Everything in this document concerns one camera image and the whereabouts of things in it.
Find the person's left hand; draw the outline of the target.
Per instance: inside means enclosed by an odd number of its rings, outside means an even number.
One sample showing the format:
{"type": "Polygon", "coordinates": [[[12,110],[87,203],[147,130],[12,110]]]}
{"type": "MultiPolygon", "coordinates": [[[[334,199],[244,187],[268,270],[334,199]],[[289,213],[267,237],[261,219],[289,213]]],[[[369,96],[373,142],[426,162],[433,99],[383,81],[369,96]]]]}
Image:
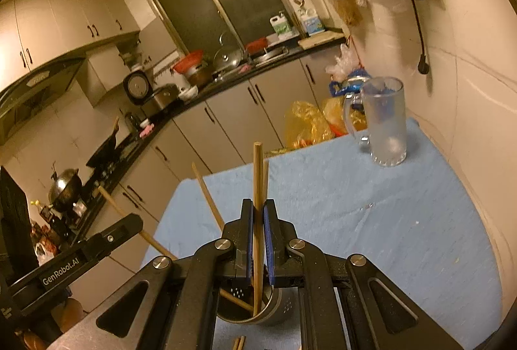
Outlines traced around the person's left hand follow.
{"type": "Polygon", "coordinates": [[[23,332],[24,346],[27,349],[47,349],[59,336],[83,320],[86,314],[81,303],[69,297],[23,332]]]}

